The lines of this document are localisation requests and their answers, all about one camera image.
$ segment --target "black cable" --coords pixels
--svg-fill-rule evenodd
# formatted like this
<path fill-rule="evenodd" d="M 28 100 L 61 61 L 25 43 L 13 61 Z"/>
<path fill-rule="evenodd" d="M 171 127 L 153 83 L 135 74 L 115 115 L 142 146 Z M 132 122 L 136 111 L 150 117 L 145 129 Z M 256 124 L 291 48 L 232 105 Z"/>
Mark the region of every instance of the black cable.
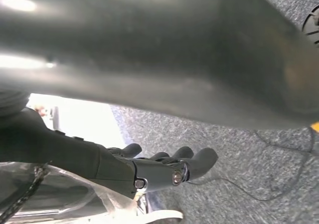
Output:
<path fill-rule="evenodd" d="M 44 167 L 35 167 L 33 182 L 23 195 L 4 211 L 0 216 L 0 224 L 5 224 L 8 222 L 10 218 L 14 216 L 14 214 L 21 209 L 24 203 L 28 201 L 30 197 L 33 196 L 39 188 L 40 184 L 41 184 L 41 182 L 47 174 L 47 170 Z"/>
<path fill-rule="evenodd" d="M 308 130 L 310 132 L 310 137 L 311 137 L 310 148 L 309 148 L 308 151 L 302 151 L 302 150 L 298 150 L 298 149 L 286 148 L 286 147 L 278 146 L 278 145 L 275 145 L 275 144 L 271 144 L 271 143 L 267 142 L 265 139 L 262 138 L 256 130 L 254 131 L 254 133 L 255 133 L 258 138 L 261 139 L 263 142 L 264 142 L 265 144 L 266 144 L 268 146 L 270 145 L 270 146 L 277 147 L 277 148 L 288 149 L 288 150 L 290 150 L 290 151 L 295 151 L 295 152 L 298 152 L 298 153 L 307 154 L 307 155 L 305 155 L 303 158 L 302 164 L 300 165 L 299 169 L 298 170 L 298 173 L 297 173 L 296 179 L 289 188 L 286 189 L 285 191 L 284 191 L 284 192 L 282 192 L 281 194 L 278 194 L 278 195 L 276 195 L 276 196 L 274 196 L 274 197 L 271 197 L 271 198 L 269 198 L 269 199 L 259 199 L 259 198 L 257 198 L 257 197 L 255 197 L 255 196 L 254 196 L 254 195 L 252 195 L 252 194 L 251 194 L 251 193 L 245 190 L 244 188 L 242 188 L 242 187 L 241 187 L 241 186 L 239 186 L 239 185 L 238 185 L 236 183 L 234 183 L 234 182 L 232 182 L 232 181 L 231 181 L 229 179 L 227 179 L 227 178 L 222 178 L 222 177 L 208 179 L 208 180 L 205 180 L 205 181 L 202 182 L 202 183 L 194 183 L 194 182 L 187 182 L 187 183 L 189 183 L 190 185 L 202 186 L 202 185 L 205 185 L 205 184 L 208 184 L 208 183 L 210 183 L 210 182 L 212 182 L 212 181 L 223 180 L 223 181 L 226 181 L 226 182 L 229 182 L 230 184 L 232 184 L 232 185 L 237 187 L 238 189 L 242 190 L 242 192 L 244 192 L 244 193 L 245 193 L 245 194 L 247 194 L 247 195 L 248 195 L 248 196 L 250 196 L 250 197 L 251 197 L 251 198 L 253 198 L 254 200 L 260 201 L 260 202 L 269 202 L 269 201 L 272 201 L 272 200 L 275 200 L 275 199 L 277 199 L 277 198 L 283 197 L 283 196 L 285 196 L 285 195 L 291 192 L 291 190 L 293 190 L 293 188 L 296 184 L 298 183 L 298 181 L 300 179 L 301 174 L 302 173 L 302 170 L 304 169 L 304 165 L 308 160 L 308 158 L 311 155 L 315 155 L 316 156 L 316 154 L 312 153 L 312 150 L 313 150 L 313 148 L 314 146 L 314 142 L 315 142 L 314 131 L 312 128 L 308 128 Z"/>

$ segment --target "floor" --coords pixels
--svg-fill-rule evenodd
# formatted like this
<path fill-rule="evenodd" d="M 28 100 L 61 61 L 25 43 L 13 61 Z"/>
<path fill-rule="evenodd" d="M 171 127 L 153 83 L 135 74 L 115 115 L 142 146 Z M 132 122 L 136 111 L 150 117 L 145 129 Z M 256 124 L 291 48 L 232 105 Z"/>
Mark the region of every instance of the floor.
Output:
<path fill-rule="evenodd" d="M 269 1 L 298 27 L 319 4 Z M 132 108 L 112 110 L 125 141 L 141 144 L 145 156 L 172 154 L 181 146 L 195 152 L 212 147 L 218 153 L 217 163 L 198 185 L 183 184 L 151 196 L 158 208 L 182 211 L 183 223 L 319 223 L 319 135 L 308 128 L 254 132 Z"/>

